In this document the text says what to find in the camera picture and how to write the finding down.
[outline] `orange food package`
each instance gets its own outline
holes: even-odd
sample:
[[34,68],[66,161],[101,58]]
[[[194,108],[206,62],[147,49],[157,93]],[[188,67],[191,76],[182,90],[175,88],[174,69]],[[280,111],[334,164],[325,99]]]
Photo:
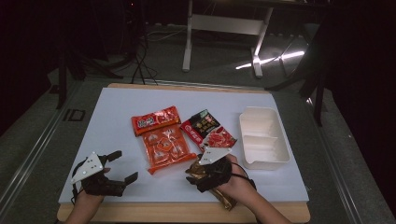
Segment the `orange food package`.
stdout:
[[142,136],[148,155],[148,172],[153,175],[173,163],[195,159],[183,132],[179,129],[180,118],[175,106],[145,116],[132,117],[134,134]]

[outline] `red snack package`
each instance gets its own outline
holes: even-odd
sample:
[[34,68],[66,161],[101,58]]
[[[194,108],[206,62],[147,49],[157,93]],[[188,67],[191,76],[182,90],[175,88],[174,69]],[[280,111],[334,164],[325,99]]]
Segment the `red snack package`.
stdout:
[[142,137],[148,155],[148,172],[152,175],[170,164],[196,158],[177,124],[143,133]]
[[207,109],[181,123],[180,128],[203,152],[205,147],[233,147],[236,142]]
[[142,133],[158,129],[167,125],[180,123],[180,116],[174,105],[163,110],[156,111],[144,116],[131,117],[134,135],[139,136]]

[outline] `black and red package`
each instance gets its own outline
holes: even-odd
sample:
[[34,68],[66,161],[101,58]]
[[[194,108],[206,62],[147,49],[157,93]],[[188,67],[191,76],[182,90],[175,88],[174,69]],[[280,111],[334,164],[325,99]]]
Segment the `black and red package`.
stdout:
[[181,123],[180,129],[203,152],[205,147],[233,147],[236,142],[207,109]]

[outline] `white desk frame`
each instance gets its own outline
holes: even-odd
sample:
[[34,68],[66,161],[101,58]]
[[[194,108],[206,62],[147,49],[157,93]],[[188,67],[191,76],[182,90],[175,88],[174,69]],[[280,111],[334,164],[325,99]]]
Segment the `white desk frame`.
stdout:
[[257,35],[257,45],[251,49],[252,65],[256,77],[262,77],[259,52],[262,47],[262,40],[273,12],[273,7],[269,7],[263,21],[236,19],[216,16],[198,15],[192,13],[192,0],[189,0],[189,13],[187,20],[187,43],[184,51],[183,68],[184,72],[190,71],[191,63],[191,30],[219,31],[236,33],[243,35]]

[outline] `brown snack package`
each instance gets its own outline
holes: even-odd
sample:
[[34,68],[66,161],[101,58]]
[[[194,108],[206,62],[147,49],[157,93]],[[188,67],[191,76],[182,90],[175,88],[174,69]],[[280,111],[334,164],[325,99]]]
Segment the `brown snack package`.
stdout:
[[[199,164],[199,158],[190,166],[186,173],[196,179],[206,176],[204,166]],[[224,208],[231,211],[236,206],[236,200],[217,189],[211,189],[210,192],[223,204]]]

